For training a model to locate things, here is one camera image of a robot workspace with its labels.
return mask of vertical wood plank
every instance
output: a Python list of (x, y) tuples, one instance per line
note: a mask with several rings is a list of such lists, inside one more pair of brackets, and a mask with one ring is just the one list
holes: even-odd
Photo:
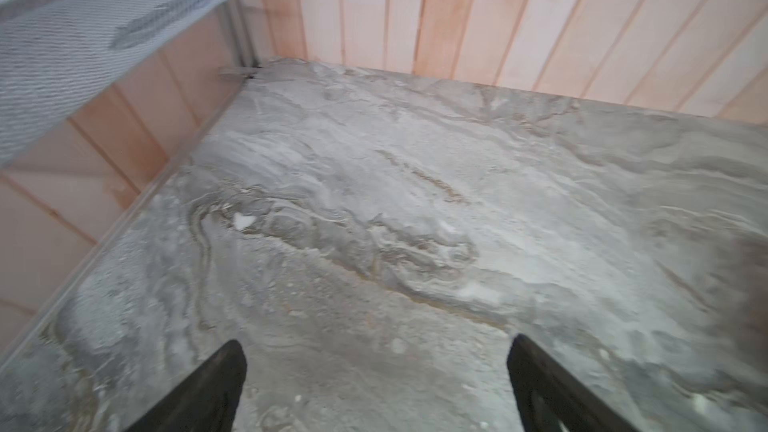
[(341, 63), (339, 0), (300, 0), (308, 60)]
[(68, 122), (14, 159), (5, 174), (95, 240), (138, 196)]
[(256, 56), (259, 60), (267, 61), (274, 57), (275, 49), (272, 45), (269, 20), (266, 16), (264, 0), (242, 0), (245, 9), (248, 29), (251, 40), (256, 48)]
[(115, 86), (168, 156), (195, 134), (195, 116), (158, 54), (144, 59)]
[(639, 0), (581, 0), (536, 90), (579, 97)]
[(275, 53), (281, 57), (306, 58), (303, 19), (299, 0), (264, 0)]
[(384, 69), (413, 72), (422, 0), (389, 0)]
[(768, 67), (768, 15), (728, 55), (681, 112), (715, 117), (739, 92)]
[(761, 72), (746, 86), (718, 117), (768, 124), (768, 69)]
[(453, 78), (493, 84), (526, 0), (474, 0)]
[(343, 0), (343, 6), (346, 64), (382, 69), (386, 0)]
[(496, 85), (532, 90), (577, 0), (528, 0)]
[(624, 103), (702, 0), (645, 0), (585, 96)]
[(676, 110), (766, 5), (768, 0), (708, 0), (630, 94), (629, 104)]
[(472, 0), (424, 0), (414, 73), (450, 79)]
[(37, 310), (91, 250), (91, 243), (0, 180), (0, 298)]
[(171, 75), (199, 123), (218, 110), (240, 88), (236, 80), (222, 77), (219, 67), (232, 65), (215, 13), (207, 14), (161, 49)]
[(168, 159), (113, 87), (85, 104), (70, 120), (139, 190)]

